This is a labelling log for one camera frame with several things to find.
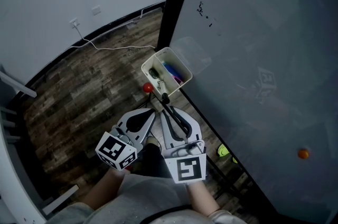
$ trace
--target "white cable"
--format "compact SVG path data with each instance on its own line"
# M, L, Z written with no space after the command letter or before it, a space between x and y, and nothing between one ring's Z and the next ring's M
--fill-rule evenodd
M134 46L134 45L130 45L130 46L124 46L124 47L121 47L121 48L114 48L114 49L109 49L109 48L101 48L101 49L99 49L99 48L97 48L97 47L93 44L92 41L87 40L87 39L85 39L85 38L82 37L82 35L81 35L81 33L80 33L80 31L79 31L79 29L78 29L78 27L76 26L75 23L74 23L74 27L75 27L75 29L78 31L80 37L81 37L83 40L87 41L87 43L85 43L85 44L83 44L83 45L81 45L81 46L74 46L74 45L72 45L72 46L69 47L70 49L71 49L71 48L79 49L79 48L81 48L81 47L87 45L88 43L91 43L91 44L93 45L93 47L96 48L97 50L117 50L117 49L127 49L127 48L137 48L137 49L142 49L142 48L153 48L153 49L155 49L155 47L152 46L152 45L145 45L145 46Z

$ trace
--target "electrical outlet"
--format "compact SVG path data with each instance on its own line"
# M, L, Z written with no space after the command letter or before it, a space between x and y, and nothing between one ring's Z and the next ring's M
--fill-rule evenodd
M91 12L93 13L93 15L97 15L97 14L101 13L101 6L100 6L100 5L95 6L95 7L91 10Z
M80 25L80 23L79 23L79 21L78 21L78 18L75 17L74 19L72 19L71 21L69 21L70 27L71 27L72 29L75 28L74 22L75 22L75 24L76 24L76 27L77 27L78 25Z

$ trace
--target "gray cloth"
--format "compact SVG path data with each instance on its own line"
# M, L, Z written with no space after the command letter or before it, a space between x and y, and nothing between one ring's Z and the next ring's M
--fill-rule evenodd
M118 197L94 211L84 203L75 203L56 214L48 224L139 224L156 213L189 204L185 185L175 184L171 179L140 175L126 175ZM233 223L245 224L229 212L219 210L208 218L192 210L165 214L151 222L167 223Z

